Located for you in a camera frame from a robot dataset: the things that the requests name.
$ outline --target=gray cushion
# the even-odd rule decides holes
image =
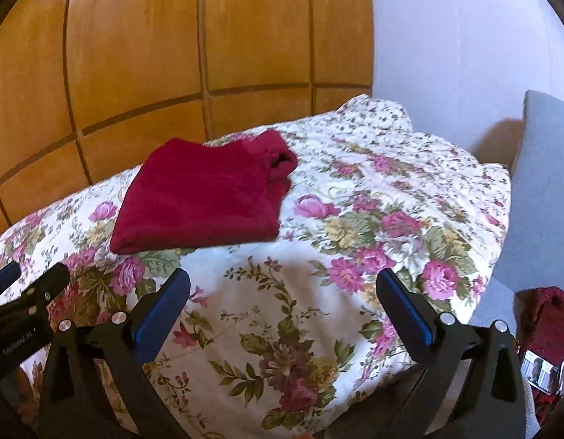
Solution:
[[[510,332],[515,335],[517,326],[514,312],[515,302],[515,294],[512,289],[492,277],[488,288],[481,296],[479,305],[473,312],[471,320],[469,320],[469,325],[489,327],[492,322],[501,319],[508,325]]]
[[[564,290],[564,102],[529,90],[510,226],[493,275],[515,292]]]

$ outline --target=red folded cloth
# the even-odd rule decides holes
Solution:
[[[522,314],[525,341],[520,353],[532,350],[560,368],[564,361],[564,292],[558,287],[536,289]],[[558,395],[532,388],[536,418],[540,425],[558,402]]]
[[[275,130],[222,147],[180,139],[154,150],[128,188],[110,250],[273,240],[296,155]]]

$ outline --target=bed sheet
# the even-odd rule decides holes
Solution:
[[[22,267],[0,304],[64,262],[71,284],[52,305],[52,324],[91,325],[184,268],[189,302],[144,372],[188,434],[292,438],[325,428],[411,365],[375,295],[377,272],[391,267],[438,311],[468,321],[500,254],[510,179],[500,165],[413,132],[400,105],[365,95],[273,128],[299,159],[276,241],[114,255],[109,238],[136,167],[0,237],[0,268]],[[23,365],[38,397],[46,356]],[[116,414],[134,428],[105,365],[101,373]]]

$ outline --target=pink rose print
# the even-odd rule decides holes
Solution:
[[[118,296],[127,296],[144,277],[145,269],[137,257],[127,258],[115,268],[109,285]]]
[[[288,413],[299,413],[312,408],[317,400],[316,390],[307,386],[302,378],[297,379],[292,375],[287,390],[280,396],[280,407]]]
[[[390,169],[390,159],[383,155],[373,158],[373,169],[378,173],[385,173]]]
[[[381,225],[387,232],[389,237],[408,236],[409,234],[416,234],[422,228],[422,222],[414,218],[410,218],[403,211],[396,211],[395,213],[384,216],[381,219]]]
[[[25,251],[26,251],[26,243],[23,242],[16,249],[14,249],[14,252],[12,253],[12,259],[14,259],[14,261],[16,262],[19,262],[20,258],[22,257]]]
[[[360,247],[355,252],[355,259],[361,264],[363,271],[366,274],[377,274],[382,269],[392,268],[395,266],[395,262],[386,256],[383,251],[383,245],[380,244],[374,249],[369,249],[368,247]]]
[[[487,282],[481,275],[473,281],[471,284],[471,296],[472,297],[479,297],[481,294],[485,292],[485,284]]]
[[[19,233],[18,233],[18,230],[17,230],[17,229],[13,229],[13,230],[11,231],[11,233],[9,233],[9,234],[3,239],[3,242],[4,242],[4,243],[10,243],[10,242],[12,242],[15,238],[18,237],[18,234],[19,234]]]
[[[102,310],[101,313],[99,314],[99,316],[97,317],[97,320],[95,321],[95,324],[96,324],[96,325],[104,324],[104,323],[107,322],[110,318],[111,318],[111,313],[107,312],[107,310]]]
[[[395,331],[394,325],[390,322],[390,319],[386,317],[381,323],[383,331],[381,335],[376,338],[376,347],[373,349],[373,357],[381,358],[387,351],[394,346],[395,340],[398,334]]]
[[[372,374],[372,368],[373,368],[372,363],[369,363],[363,367],[363,370],[361,371],[361,375],[359,376],[357,381],[354,382],[353,384],[353,388],[358,389],[363,383],[365,383],[365,381],[368,380],[368,378]]]
[[[309,361],[310,354],[304,348],[278,341],[273,351],[264,353],[260,360],[260,373],[269,386],[284,393],[289,390],[291,378],[306,378],[312,372]]]
[[[205,293],[205,289],[201,289],[201,287],[196,286],[195,292],[188,299],[195,302],[195,304],[201,304],[202,307],[206,307],[208,305],[209,298],[199,296],[200,294],[204,294],[204,293]]]
[[[498,221],[496,218],[494,218],[491,214],[485,212],[485,219],[488,220],[489,224],[492,224],[494,226],[499,226],[501,224],[500,221]]]
[[[95,262],[95,254],[97,249],[95,247],[87,247],[82,251],[75,252],[63,260],[69,271],[73,272],[77,269],[84,269],[89,267]]]
[[[378,207],[376,199],[371,199],[367,195],[358,195],[355,200],[353,200],[353,211],[365,211],[371,212],[375,211]]]
[[[101,221],[112,218],[117,212],[117,207],[111,201],[101,203],[93,213],[89,215],[89,221]]]
[[[282,239],[292,242],[294,240],[294,230],[288,230],[282,235]]]
[[[434,300],[451,298],[459,282],[456,269],[438,259],[424,266],[422,277],[425,279],[422,285],[424,293]]]
[[[341,210],[333,203],[323,203],[321,198],[315,195],[304,195],[294,202],[294,214],[305,218],[322,220],[327,216],[338,215],[339,213],[341,213]]]
[[[333,259],[327,269],[329,280],[350,296],[363,290],[363,269],[346,258]]]
[[[20,270],[26,273],[33,266],[34,266],[34,259],[25,258],[24,261],[20,264]]]
[[[42,218],[43,218],[43,214],[41,212],[32,213],[31,215],[28,215],[27,217],[24,218],[24,221],[26,221],[25,227],[28,229],[34,229],[40,224]]]
[[[187,331],[187,329],[184,327],[184,324],[182,322],[179,322],[179,323],[180,323],[180,331],[175,330],[173,332],[174,337],[175,337],[173,339],[173,342],[175,342],[176,344],[179,344],[183,348],[186,348],[188,346],[195,346],[196,340]]]
[[[67,315],[67,310],[74,304],[76,298],[79,296],[79,283],[72,281],[63,291],[63,294],[56,296],[52,302],[52,309],[50,311],[50,320],[54,324],[58,324]]]
[[[356,170],[357,165],[350,165],[342,161],[334,161],[332,163],[332,167],[342,175],[350,175]]]

